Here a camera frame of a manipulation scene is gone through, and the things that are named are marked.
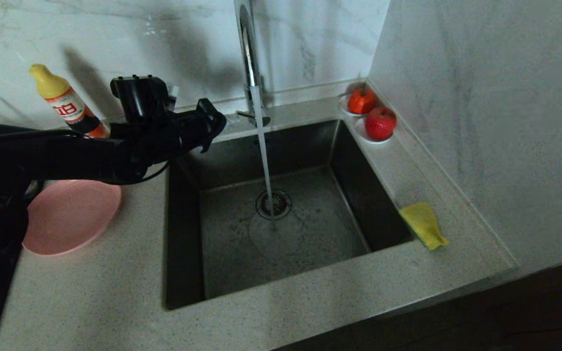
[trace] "white saucer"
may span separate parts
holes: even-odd
[[[376,139],[370,137],[368,135],[368,133],[365,131],[365,118],[360,118],[359,120],[357,120],[357,122],[355,123],[355,131],[357,131],[357,134],[359,134],[359,136],[361,136],[361,138],[363,138],[363,140],[365,140],[365,142],[367,142],[368,144],[373,144],[373,145],[381,145],[381,144],[387,142],[388,140],[390,140],[392,138],[392,137],[389,137],[389,138],[386,138],[386,140],[376,140]]]

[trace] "tomato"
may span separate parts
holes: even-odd
[[[396,114],[387,107],[377,107],[365,118],[365,131],[371,138],[386,140],[396,127]]]
[[[370,112],[376,103],[377,96],[364,83],[350,94],[348,110],[354,114],[365,114]]]

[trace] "orange tomato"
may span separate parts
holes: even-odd
[[[374,108],[376,103],[377,96],[364,83],[350,94],[348,110],[354,114],[366,114]]]

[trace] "sink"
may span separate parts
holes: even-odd
[[[212,144],[169,166],[165,307],[177,309],[412,240],[341,120]]]

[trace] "faucet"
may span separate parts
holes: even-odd
[[[251,91],[253,89],[261,89],[259,87],[259,67],[255,56],[255,33],[252,16],[251,0],[234,0],[236,7],[236,21],[238,24],[238,35],[240,37],[242,60],[244,62],[244,72],[246,73],[246,80],[244,82],[244,93],[248,111],[236,111],[238,116],[249,118],[251,122],[255,122],[255,107]],[[264,106],[261,107],[263,111],[263,124],[266,126],[270,123],[270,117]]]

